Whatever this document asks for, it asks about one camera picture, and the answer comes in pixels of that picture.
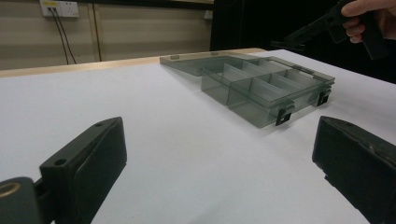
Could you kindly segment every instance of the black cable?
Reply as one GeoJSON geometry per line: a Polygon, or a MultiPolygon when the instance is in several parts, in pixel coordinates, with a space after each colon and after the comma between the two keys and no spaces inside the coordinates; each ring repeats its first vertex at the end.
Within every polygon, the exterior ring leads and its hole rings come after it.
{"type": "MultiPolygon", "coordinates": [[[[55,20],[56,27],[58,27],[59,36],[62,39],[62,45],[64,46],[64,38],[62,37],[61,28],[59,28],[58,22],[56,21],[55,14],[52,11],[52,8],[49,8],[50,13],[52,14],[53,19],[55,20]]],[[[66,48],[64,47],[64,57],[66,58],[67,64],[69,64],[69,60],[67,59],[66,48]]]]}
{"type": "MultiPolygon", "coordinates": [[[[58,12],[56,11],[56,9],[54,11],[55,11],[56,17],[58,18],[59,23],[61,24],[61,28],[64,31],[64,27],[62,26],[61,18],[59,18],[59,15],[58,15],[58,12]]],[[[76,59],[73,56],[72,50],[70,49],[69,40],[67,39],[67,35],[66,35],[65,31],[64,31],[64,38],[66,39],[66,44],[67,44],[67,47],[69,48],[70,55],[72,56],[74,63],[77,64],[76,59]]]]}

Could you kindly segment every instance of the white table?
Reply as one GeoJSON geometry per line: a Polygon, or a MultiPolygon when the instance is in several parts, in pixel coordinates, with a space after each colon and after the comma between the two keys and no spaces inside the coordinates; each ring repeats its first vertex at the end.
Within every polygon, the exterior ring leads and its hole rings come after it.
{"type": "Polygon", "coordinates": [[[368,223],[312,162],[320,116],[396,145],[396,86],[285,51],[335,77],[326,105],[258,129],[159,63],[0,78],[0,180],[121,116],[128,164],[93,223],[368,223]]]}

